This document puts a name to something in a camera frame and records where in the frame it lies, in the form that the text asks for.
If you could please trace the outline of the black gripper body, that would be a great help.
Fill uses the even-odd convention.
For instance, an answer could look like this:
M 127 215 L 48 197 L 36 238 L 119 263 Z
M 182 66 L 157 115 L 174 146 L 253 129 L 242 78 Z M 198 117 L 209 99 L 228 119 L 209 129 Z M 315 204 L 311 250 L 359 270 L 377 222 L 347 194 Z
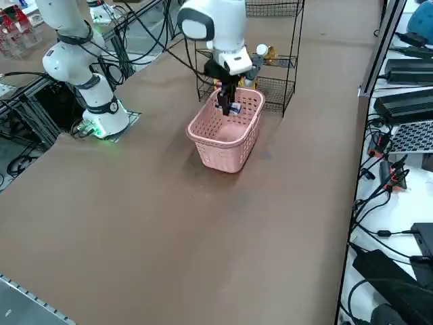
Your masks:
M 240 74 L 230 74 L 225 69 L 218 69 L 216 73 L 216 78 L 221 82 L 221 87 L 228 89 L 236 89 L 239 81 L 241 80 Z

